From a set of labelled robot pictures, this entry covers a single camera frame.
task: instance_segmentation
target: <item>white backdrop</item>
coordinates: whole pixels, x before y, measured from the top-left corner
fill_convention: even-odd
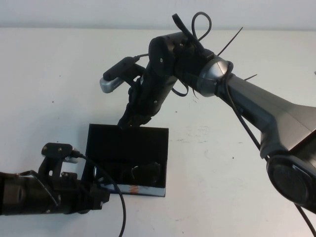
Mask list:
[[[215,29],[316,30],[315,9],[315,0],[0,0],[0,27],[175,29],[172,14],[190,26],[205,11]]]

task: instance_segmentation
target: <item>black box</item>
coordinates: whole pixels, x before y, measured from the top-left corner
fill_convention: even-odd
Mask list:
[[[100,164],[124,194],[165,196],[167,128],[90,124],[86,156]],[[116,193],[95,167],[86,163],[82,180],[98,181]]]

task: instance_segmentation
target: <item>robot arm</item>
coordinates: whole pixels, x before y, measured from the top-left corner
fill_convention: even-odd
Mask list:
[[[258,148],[260,156],[268,160],[267,172],[274,187],[290,201],[316,213],[316,108],[290,103],[238,78],[232,74],[231,62],[204,49],[177,15],[173,19],[182,32],[150,42],[149,63],[139,70],[143,73],[136,81],[135,73],[126,73],[139,68],[135,62],[116,64],[115,76],[107,79],[113,74],[110,69],[100,80],[104,92],[114,90],[104,86],[113,80],[131,85],[118,125],[146,124],[159,112],[178,79],[204,97],[216,95],[261,131]]]

